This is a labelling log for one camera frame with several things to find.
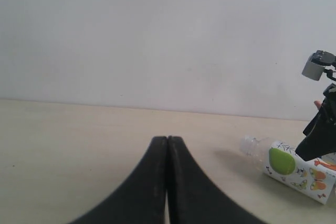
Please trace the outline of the bare open human hand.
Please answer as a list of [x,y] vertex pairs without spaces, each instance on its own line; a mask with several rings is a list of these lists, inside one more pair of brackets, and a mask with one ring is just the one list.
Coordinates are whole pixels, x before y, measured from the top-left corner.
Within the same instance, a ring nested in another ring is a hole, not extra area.
[[317,109],[319,110],[322,106],[322,102],[321,101],[314,101],[315,106],[317,107]]

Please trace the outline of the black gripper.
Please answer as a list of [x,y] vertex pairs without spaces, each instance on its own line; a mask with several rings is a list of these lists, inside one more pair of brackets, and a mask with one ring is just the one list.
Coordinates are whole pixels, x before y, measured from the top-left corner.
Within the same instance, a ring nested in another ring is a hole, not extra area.
[[335,106],[320,104],[319,111],[303,131],[304,139],[295,152],[310,161],[335,152]]

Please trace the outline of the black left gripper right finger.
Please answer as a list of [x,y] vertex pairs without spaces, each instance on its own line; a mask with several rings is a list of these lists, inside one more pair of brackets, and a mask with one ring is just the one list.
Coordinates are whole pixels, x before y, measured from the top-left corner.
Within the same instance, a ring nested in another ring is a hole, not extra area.
[[168,137],[166,191],[170,223],[263,223],[223,193],[179,136]]

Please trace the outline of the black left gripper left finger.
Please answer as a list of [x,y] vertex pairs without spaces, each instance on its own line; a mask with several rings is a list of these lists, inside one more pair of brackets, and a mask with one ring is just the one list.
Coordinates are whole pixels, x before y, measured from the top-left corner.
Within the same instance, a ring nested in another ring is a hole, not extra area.
[[165,223],[167,137],[154,137],[125,181],[72,223]]

